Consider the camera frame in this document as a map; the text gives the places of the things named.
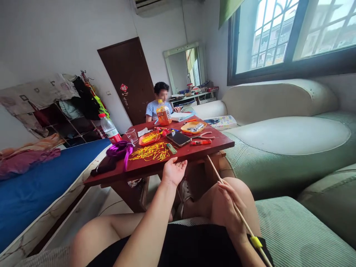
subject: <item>brown door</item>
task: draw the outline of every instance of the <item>brown door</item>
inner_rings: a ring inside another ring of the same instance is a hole
[[[114,44],[98,53],[132,124],[144,123],[147,104],[155,100],[155,93],[140,39]]]

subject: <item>smartphone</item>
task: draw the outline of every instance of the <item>smartphone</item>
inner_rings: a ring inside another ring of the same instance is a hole
[[[188,144],[192,139],[180,132],[172,132],[167,134],[166,136],[169,140],[171,140],[173,143],[178,145],[179,147],[184,146],[185,144]]]

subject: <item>red wooden table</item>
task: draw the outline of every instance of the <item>red wooden table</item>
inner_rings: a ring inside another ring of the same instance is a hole
[[[194,118],[196,118],[197,121],[203,121],[196,116],[190,117],[186,121]],[[182,125],[184,125],[184,121],[172,122],[170,125],[166,126],[166,128],[174,128],[180,130]],[[150,130],[153,129],[154,126],[159,126],[159,124],[154,125],[154,122],[147,122],[132,126],[130,127],[130,129],[135,129],[137,133],[145,127]],[[177,153],[174,155],[178,157],[178,161],[183,161],[187,159],[188,165],[205,162],[205,160],[207,159],[207,155],[212,155],[212,157],[214,157],[215,155],[219,154],[219,151],[233,147],[235,145],[234,141],[232,141],[229,137],[214,129],[210,125],[207,125],[206,128],[197,135],[200,135],[204,132],[212,132],[212,134],[209,134],[207,136],[215,136],[215,138],[212,139],[212,143],[207,145],[191,145],[189,143],[181,148],[178,148]],[[161,138],[159,142],[172,143],[167,138]],[[133,151],[136,151],[139,148],[141,148],[141,146],[137,142]],[[84,184],[90,187],[95,185],[101,185],[101,187],[110,186],[126,202],[126,204],[132,209],[133,212],[144,212],[146,211],[144,203],[145,190],[147,190],[148,188],[147,177],[155,174],[161,174],[165,162],[168,161],[171,157],[172,156],[166,158],[163,161],[145,161],[144,159],[137,159],[134,161],[129,160],[126,172],[123,172],[123,160],[120,160],[117,162],[115,170],[106,172],[104,174],[99,174],[95,177],[89,176],[89,178],[84,182]],[[213,162],[215,167],[218,168],[218,164],[216,164],[217,161],[213,160]],[[208,170],[209,165],[207,165],[206,167],[206,175],[211,176],[213,172]],[[132,181],[138,178],[146,179],[146,185],[142,191],[138,191],[135,190],[135,188],[131,188],[127,183],[128,181]]]

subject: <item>shoe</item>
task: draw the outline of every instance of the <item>shoe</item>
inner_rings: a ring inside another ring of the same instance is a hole
[[[189,191],[188,182],[186,180],[182,182],[179,193],[182,197],[182,202],[178,206],[177,213],[180,215],[180,219],[182,220],[184,203],[190,198],[193,199],[192,194]]]

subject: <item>window frame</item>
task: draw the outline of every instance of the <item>window frame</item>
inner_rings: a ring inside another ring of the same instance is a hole
[[[293,61],[309,0],[299,0],[284,62],[236,74],[240,7],[229,19],[227,85],[295,78],[311,78],[356,72],[356,46],[320,53]]]

